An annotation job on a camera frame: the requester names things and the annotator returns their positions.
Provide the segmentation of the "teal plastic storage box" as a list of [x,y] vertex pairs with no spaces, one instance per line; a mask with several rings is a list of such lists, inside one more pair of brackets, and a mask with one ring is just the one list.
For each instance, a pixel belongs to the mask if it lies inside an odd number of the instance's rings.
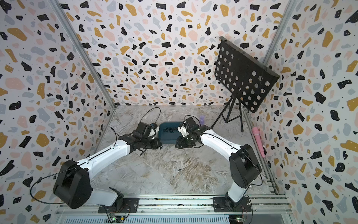
[[177,139],[182,136],[182,134],[177,131],[174,133],[164,132],[166,127],[179,127],[182,122],[173,121],[173,122],[164,122],[159,125],[158,137],[160,138],[161,143],[164,144],[176,144]]

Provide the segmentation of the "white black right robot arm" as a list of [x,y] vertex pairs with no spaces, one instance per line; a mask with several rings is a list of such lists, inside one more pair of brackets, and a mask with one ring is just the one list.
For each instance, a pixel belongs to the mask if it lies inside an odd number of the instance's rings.
[[210,127],[199,126],[192,117],[178,126],[180,136],[176,141],[176,148],[192,148],[201,144],[215,150],[228,160],[233,183],[224,197],[213,200],[216,212],[251,210],[251,202],[246,193],[253,181],[260,178],[262,168],[253,148],[245,144],[235,144],[219,136]]

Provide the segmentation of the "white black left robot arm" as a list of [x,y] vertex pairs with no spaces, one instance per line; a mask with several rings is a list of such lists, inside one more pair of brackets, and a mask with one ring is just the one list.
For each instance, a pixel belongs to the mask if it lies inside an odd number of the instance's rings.
[[125,205],[124,195],[114,188],[94,188],[91,179],[136,150],[143,153],[148,149],[161,149],[158,131],[157,124],[140,122],[132,133],[117,135],[115,142],[105,149],[79,161],[68,160],[61,166],[53,193],[72,209],[96,204],[109,212],[122,210]]

